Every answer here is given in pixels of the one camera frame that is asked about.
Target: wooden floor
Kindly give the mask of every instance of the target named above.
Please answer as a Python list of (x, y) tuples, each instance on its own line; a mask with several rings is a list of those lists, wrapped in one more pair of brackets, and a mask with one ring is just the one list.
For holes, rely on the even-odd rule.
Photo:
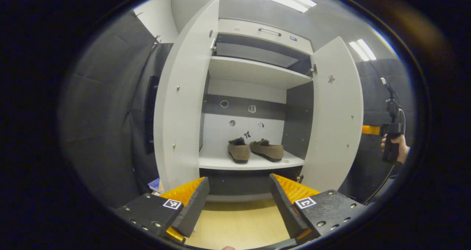
[(250, 249), (289, 239), (273, 199), (246, 203), (207, 202), (185, 244), (220, 250)]

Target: hand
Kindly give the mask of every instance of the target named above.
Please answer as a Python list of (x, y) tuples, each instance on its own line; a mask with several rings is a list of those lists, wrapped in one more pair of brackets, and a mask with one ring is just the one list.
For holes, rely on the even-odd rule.
[[(383, 152), (384, 146), (386, 145), (386, 136), (387, 134), (385, 134), (384, 138), (381, 140), (381, 148)], [(406, 161), (407, 155), (409, 154), (409, 150), (411, 149), (409, 146), (406, 145), (406, 138), (404, 137), (404, 135), (401, 135), (399, 137), (391, 139), (391, 142), (399, 144), (399, 155), (397, 155), (397, 161), (404, 163), (404, 161)]]

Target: cabinet door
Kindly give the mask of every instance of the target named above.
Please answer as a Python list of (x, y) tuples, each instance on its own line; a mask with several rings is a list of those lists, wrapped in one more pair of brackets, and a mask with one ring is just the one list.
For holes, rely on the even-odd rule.
[(201, 106), (218, 15), (219, 0), (211, 0), (193, 16), (173, 44), (160, 76), (153, 135), (165, 190), (199, 178)]
[(363, 125), (363, 93), (357, 67), (341, 37), (311, 56), (314, 111), (303, 184), (337, 190), (350, 171)]

